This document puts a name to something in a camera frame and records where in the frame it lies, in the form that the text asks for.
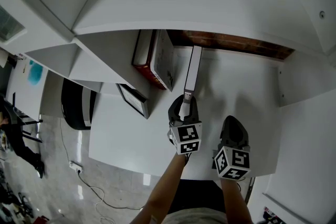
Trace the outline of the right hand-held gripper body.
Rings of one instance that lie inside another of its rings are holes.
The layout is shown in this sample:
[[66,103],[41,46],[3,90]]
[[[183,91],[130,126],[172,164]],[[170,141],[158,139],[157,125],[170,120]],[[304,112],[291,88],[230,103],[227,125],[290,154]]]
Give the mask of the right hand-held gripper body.
[[248,136],[238,140],[220,138],[217,150],[213,150],[212,169],[221,179],[241,180],[251,171]]

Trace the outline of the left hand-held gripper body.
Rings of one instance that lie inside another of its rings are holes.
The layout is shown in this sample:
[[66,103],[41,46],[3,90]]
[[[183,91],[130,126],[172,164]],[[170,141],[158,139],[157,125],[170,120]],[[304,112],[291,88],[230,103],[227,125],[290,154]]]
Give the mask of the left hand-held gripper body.
[[179,155],[190,155],[199,151],[202,139],[202,122],[198,113],[192,113],[184,120],[174,112],[169,113],[167,136]]

